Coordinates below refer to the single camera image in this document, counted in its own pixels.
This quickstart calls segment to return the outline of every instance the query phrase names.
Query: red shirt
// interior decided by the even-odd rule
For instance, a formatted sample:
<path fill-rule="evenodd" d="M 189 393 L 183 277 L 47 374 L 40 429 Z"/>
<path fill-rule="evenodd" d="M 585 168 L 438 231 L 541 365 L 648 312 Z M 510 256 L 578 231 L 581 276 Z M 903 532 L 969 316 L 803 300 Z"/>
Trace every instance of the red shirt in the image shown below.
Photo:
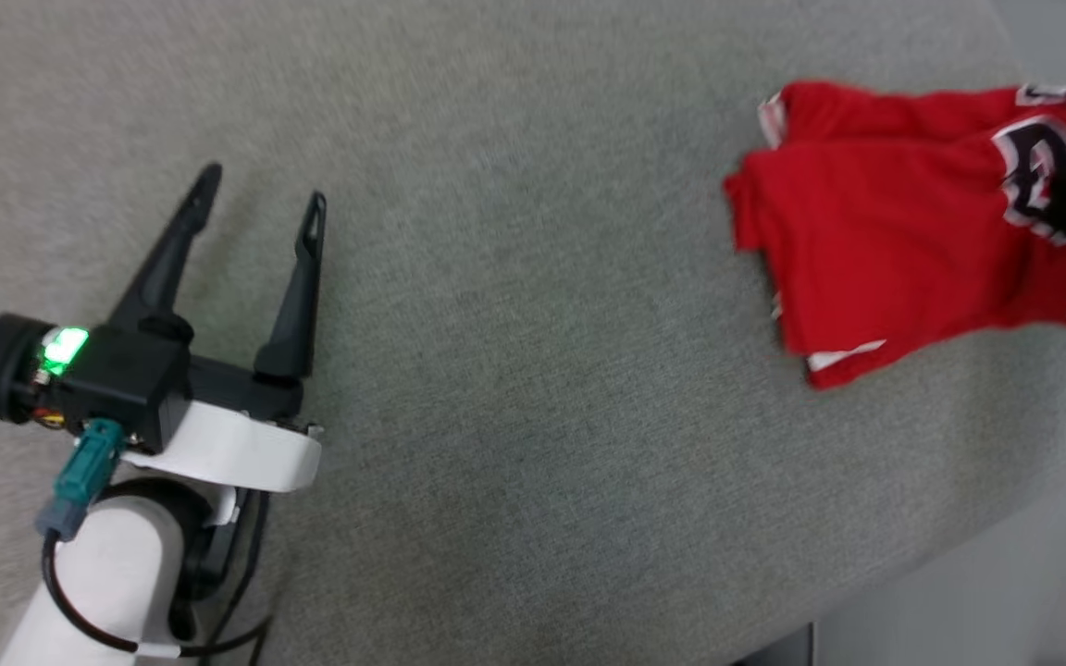
<path fill-rule="evenodd" d="M 726 179 L 784 345 L 819 388 L 969 330 L 1066 324 L 1066 88 L 921 97 L 797 81 L 761 107 L 778 149 Z M 824 366 L 823 353 L 847 353 Z"/>

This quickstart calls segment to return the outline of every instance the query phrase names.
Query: jersey number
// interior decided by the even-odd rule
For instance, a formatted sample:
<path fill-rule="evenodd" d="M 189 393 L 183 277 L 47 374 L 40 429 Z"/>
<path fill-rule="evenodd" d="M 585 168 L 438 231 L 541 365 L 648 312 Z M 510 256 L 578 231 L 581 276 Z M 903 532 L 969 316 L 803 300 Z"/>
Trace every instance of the jersey number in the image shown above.
<path fill-rule="evenodd" d="M 1066 190 L 1066 125 L 1049 116 L 1016 123 L 994 135 L 1006 160 L 1006 222 L 1066 243 L 1065 215 L 1054 214 L 1052 194 Z"/>

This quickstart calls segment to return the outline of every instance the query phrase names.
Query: gray table surface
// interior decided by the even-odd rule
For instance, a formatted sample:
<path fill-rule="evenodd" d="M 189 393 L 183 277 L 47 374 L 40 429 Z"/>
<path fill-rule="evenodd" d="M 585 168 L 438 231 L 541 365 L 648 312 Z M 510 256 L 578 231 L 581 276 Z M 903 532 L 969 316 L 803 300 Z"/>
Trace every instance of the gray table surface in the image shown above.
<path fill-rule="evenodd" d="M 1063 330 L 778 354 L 718 184 L 804 76 L 1020 72 L 974 0 L 0 0 L 0 309 L 100 319 L 219 159 L 180 310 L 249 361 L 326 191 L 263 662 L 726 663 L 1066 477 Z M 0 634 L 65 455 L 0 424 Z"/>

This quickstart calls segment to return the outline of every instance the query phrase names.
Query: teal connector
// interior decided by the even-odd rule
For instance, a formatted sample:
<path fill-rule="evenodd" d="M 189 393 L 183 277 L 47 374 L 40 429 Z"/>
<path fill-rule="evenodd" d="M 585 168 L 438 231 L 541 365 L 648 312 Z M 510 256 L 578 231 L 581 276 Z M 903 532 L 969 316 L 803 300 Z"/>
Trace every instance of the teal connector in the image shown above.
<path fill-rule="evenodd" d="M 81 434 L 72 457 L 55 477 L 54 497 L 35 517 L 41 535 L 54 530 L 60 540 L 76 536 L 84 522 L 90 503 L 106 489 L 126 450 L 126 434 L 120 424 L 107 418 L 94 418 Z"/>

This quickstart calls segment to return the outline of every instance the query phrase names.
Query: green led light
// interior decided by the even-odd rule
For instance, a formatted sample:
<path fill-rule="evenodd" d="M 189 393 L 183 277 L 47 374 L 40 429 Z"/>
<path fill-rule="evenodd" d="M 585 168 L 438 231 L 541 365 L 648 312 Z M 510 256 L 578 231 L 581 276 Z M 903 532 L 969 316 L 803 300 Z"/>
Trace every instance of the green led light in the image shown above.
<path fill-rule="evenodd" d="M 55 334 L 55 338 L 44 347 L 44 359 L 41 367 L 51 375 L 64 375 L 68 363 L 72 362 L 77 353 L 88 339 L 84 328 L 64 328 Z"/>

